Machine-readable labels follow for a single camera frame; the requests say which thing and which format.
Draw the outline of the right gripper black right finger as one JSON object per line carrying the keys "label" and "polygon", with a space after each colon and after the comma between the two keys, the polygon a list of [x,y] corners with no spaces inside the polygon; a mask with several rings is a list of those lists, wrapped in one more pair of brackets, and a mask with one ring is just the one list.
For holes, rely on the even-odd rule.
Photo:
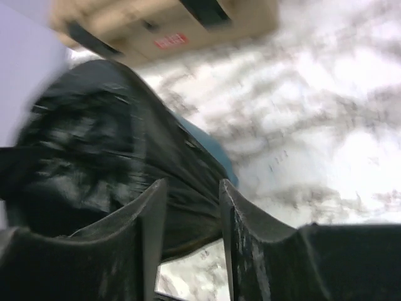
{"label": "right gripper black right finger", "polygon": [[292,228],[220,183],[232,300],[399,300],[400,226]]}

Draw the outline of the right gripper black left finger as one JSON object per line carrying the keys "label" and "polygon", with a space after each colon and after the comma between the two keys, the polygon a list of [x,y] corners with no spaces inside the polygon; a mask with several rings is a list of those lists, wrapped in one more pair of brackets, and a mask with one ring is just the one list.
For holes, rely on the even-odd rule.
{"label": "right gripper black left finger", "polygon": [[69,237],[1,231],[2,300],[153,300],[167,182]]}

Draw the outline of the black plastic trash bag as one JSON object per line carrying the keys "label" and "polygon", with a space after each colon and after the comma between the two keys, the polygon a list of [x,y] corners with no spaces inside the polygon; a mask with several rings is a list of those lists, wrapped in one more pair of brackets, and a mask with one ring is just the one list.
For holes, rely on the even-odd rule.
{"label": "black plastic trash bag", "polygon": [[92,60],[35,101],[13,147],[1,149],[10,226],[71,235],[168,181],[162,260],[222,237],[226,170],[127,66]]}

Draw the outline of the teal plastic trash bin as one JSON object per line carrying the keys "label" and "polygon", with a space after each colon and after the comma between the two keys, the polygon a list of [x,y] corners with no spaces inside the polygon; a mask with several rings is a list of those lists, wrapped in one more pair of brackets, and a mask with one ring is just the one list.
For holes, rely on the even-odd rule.
{"label": "teal plastic trash bin", "polygon": [[181,125],[202,145],[226,170],[228,180],[234,187],[238,187],[239,180],[234,172],[234,167],[229,156],[223,149],[222,145],[208,133],[198,128],[177,113],[172,112],[173,116],[181,123]]}

